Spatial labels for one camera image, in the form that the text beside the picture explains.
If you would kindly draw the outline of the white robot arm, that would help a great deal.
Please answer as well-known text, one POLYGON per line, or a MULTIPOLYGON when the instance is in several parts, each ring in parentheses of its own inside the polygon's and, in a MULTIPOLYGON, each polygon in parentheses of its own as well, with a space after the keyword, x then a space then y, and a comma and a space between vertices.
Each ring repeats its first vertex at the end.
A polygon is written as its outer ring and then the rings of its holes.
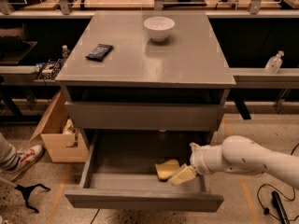
POLYGON ((225 138, 221 145, 199 146, 190 143, 190 164, 183 164, 169 178, 176 186, 194 179, 197 175, 216 172, 240 175, 267 173, 299 189, 299 158, 262 147, 239 135, 225 138))

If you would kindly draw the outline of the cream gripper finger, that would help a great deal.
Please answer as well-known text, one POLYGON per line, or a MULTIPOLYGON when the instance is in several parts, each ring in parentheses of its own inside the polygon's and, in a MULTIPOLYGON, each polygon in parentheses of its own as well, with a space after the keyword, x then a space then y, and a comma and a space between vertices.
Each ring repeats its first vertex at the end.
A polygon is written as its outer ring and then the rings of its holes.
POLYGON ((175 171, 168 181, 173 185, 177 186, 182 183, 188 182, 196 178, 196 172, 192 166, 184 163, 181 165, 177 171, 175 171))

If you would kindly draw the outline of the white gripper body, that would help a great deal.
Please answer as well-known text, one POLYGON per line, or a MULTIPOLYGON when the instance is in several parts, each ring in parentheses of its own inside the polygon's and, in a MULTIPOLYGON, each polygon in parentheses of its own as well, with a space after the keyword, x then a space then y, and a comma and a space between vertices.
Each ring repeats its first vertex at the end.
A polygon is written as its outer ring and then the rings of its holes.
POLYGON ((220 146, 199 146, 190 143, 190 164, 199 175, 209 175, 223 169, 220 146))

